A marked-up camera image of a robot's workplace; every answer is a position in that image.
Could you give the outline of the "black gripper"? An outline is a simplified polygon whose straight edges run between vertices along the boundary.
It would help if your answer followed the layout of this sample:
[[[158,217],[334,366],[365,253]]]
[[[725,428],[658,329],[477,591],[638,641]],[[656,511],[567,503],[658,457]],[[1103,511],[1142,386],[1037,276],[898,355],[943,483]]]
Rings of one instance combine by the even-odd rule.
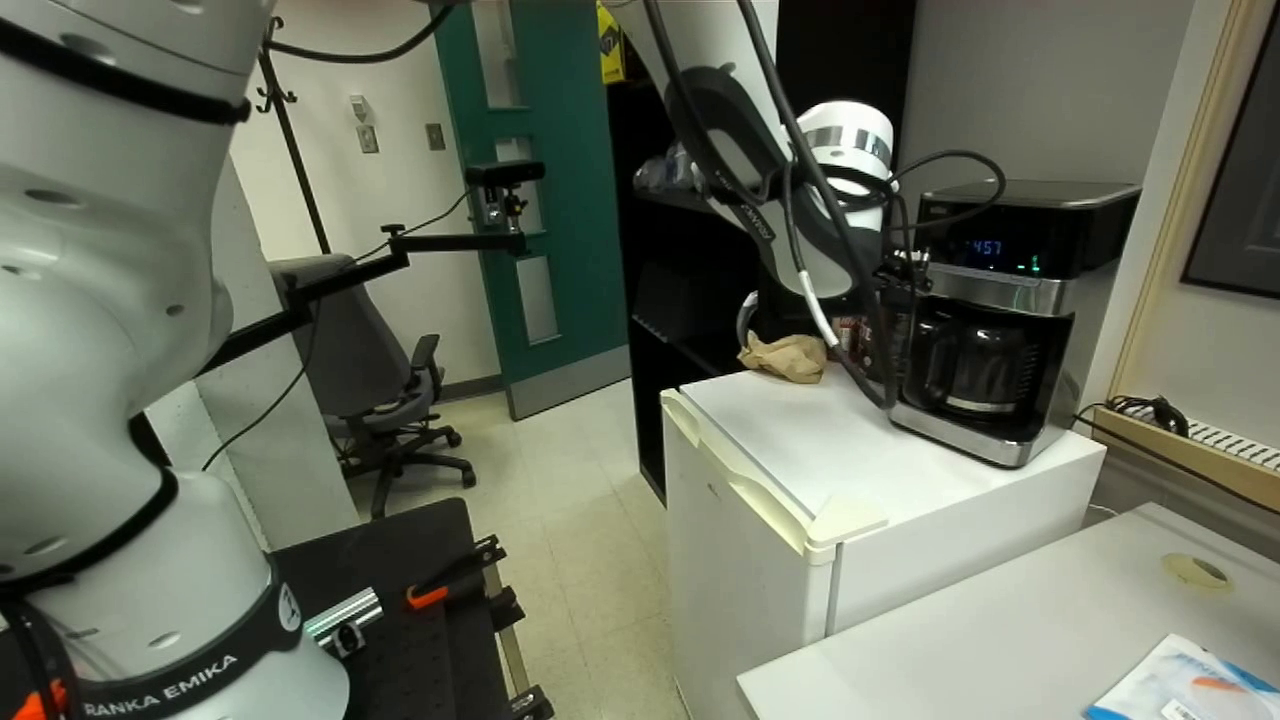
[[[871,400],[898,400],[910,378],[918,263],[898,256],[858,256],[858,263],[871,283],[855,299],[851,364]]]

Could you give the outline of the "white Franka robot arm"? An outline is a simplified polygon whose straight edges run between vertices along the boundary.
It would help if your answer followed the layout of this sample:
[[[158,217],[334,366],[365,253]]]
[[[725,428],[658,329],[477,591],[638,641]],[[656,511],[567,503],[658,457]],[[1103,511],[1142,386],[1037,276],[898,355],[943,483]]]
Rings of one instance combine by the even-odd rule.
[[[15,720],[345,720],[238,498],[134,418],[231,350],[212,266],[272,0],[0,0],[0,568]]]

